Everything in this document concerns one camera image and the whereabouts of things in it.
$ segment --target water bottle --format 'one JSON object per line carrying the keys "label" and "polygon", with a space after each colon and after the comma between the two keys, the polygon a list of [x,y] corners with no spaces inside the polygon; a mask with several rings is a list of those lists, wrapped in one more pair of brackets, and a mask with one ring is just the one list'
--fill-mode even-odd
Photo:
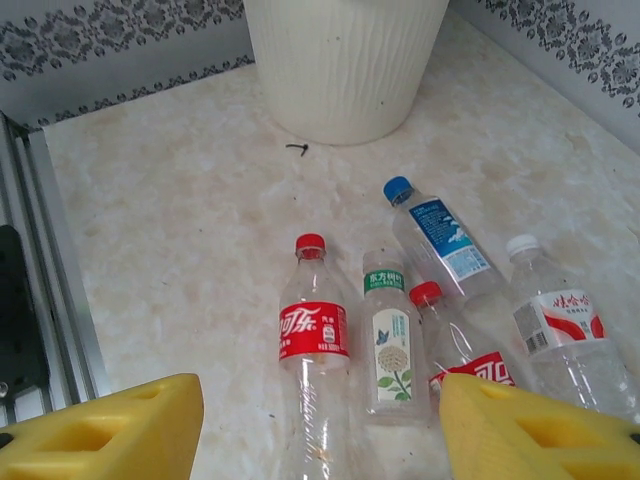
{"label": "water bottle", "polygon": [[640,422],[640,393],[577,278],[532,235],[507,244],[510,296],[540,393]]}
{"label": "water bottle", "polygon": [[324,239],[302,235],[280,301],[280,369],[292,436],[279,478],[350,480],[347,317],[324,264]]}
{"label": "water bottle", "polygon": [[404,177],[389,180],[384,194],[397,210],[393,233],[424,281],[468,299],[501,286],[500,273],[440,198],[423,195]]}
{"label": "water bottle", "polygon": [[402,258],[393,249],[372,250],[364,255],[363,271],[366,411],[383,421],[420,420],[428,412],[425,360]]}
{"label": "water bottle", "polygon": [[516,384],[512,377],[516,370],[513,361],[505,361],[496,341],[447,304],[436,282],[418,285],[409,295],[422,315],[424,341],[433,345],[427,351],[427,359],[429,386],[435,404],[440,398],[442,382],[449,373],[466,373],[511,386]]}

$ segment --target blue label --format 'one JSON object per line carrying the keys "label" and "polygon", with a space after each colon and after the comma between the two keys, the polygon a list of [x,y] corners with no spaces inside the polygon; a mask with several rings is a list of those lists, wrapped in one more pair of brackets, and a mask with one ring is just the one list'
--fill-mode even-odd
{"label": "blue label", "polygon": [[490,268],[442,200],[425,202],[409,213],[457,281]]}

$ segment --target black patterned border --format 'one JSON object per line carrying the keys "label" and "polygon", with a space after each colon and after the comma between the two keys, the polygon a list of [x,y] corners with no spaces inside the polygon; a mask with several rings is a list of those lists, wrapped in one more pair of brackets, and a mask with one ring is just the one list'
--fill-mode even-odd
{"label": "black patterned border", "polygon": [[625,108],[640,110],[640,43],[627,44],[627,36],[612,38],[611,25],[589,21],[589,12],[575,11],[567,0],[476,0],[501,20],[574,70],[597,83],[609,97],[620,97]]}
{"label": "black patterned border", "polygon": [[249,58],[247,55],[243,55],[242,57],[237,57],[235,62],[223,62],[221,67],[216,65],[211,65],[209,67],[203,68],[200,73],[196,71],[192,71],[189,75],[183,77],[182,75],[178,75],[177,77],[172,77],[166,82],[156,82],[153,84],[153,88],[140,87],[134,88],[129,94],[119,93],[115,98],[102,98],[100,100],[96,100],[93,102],[93,105],[82,105],[78,107],[77,110],[64,110],[62,112],[58,112],[54,115],[53,119],[48,118],[40,118],[38,119],[38,125],[29,125],[24,124],[23,127],[26,128],[30,133],[40,130],[42,127],[46,127],[51,123],[60,122],[62,120],[66,120],[68,118],[74,118],[79,115],[83,115],[85,113],[95,112],[97,110],[101,110],[103,108],[110,107],[112,105],[118,105],[120,103],[127,102],[129,100],[135,100],[137,98],[146,97],[147,95],[151,95],[153,93],[161,92],[163,90],[168,90],[173,87],[177,87],[179,85],[184,85],[185,83],[193,82],[195,80],[200,80],[211,75],[215,75],[217,73],[223,73],[228,70],[233,70],[234,68],[242,67],[244,65],[251,65],[254,61]]}
{"label": "black patterned border", "polygon": [[11,82],[243,15],[242,0],[106,0],[91,10],[76,6],[73,15],[56,10],[44,20],[28,17],[24,27],[0,23],[2,76]]}

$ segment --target marble countertop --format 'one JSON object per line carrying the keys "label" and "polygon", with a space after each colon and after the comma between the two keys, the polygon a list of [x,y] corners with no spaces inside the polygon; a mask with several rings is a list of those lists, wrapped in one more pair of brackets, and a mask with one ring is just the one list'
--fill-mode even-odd
{"label": "marble countertop", "polygon": [[[397,245],[382,195],[395,175],[441,195],[507,277],[505,242],[536,234],[640,373],[640,158],[455,14],[411,116],[370,144],[285,149],[298,139],[270,119],[253,66],[46,137],[113,389],[200,375],[194,480],[277,478],[278,301],[295,238],[326,236],[355,309],[363,253]],[[374,440],[384,476],[449,478],[437,429],[412,435]]]}

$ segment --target red bottle cap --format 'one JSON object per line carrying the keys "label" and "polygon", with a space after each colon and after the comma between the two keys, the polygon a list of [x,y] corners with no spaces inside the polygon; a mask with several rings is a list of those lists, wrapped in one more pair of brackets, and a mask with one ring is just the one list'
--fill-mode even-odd
{"label": "red bottle cap", "polygon": [[436,282],[421,283],[409,292],[409,298],[418,308],[433,305],[441,297],[442,289]]}
{"label": "red bottle cap", "polygon": [[324,238],[317,233],[305,233],[296,240],[296,255],[309,260],[324,256],[326,245]]}

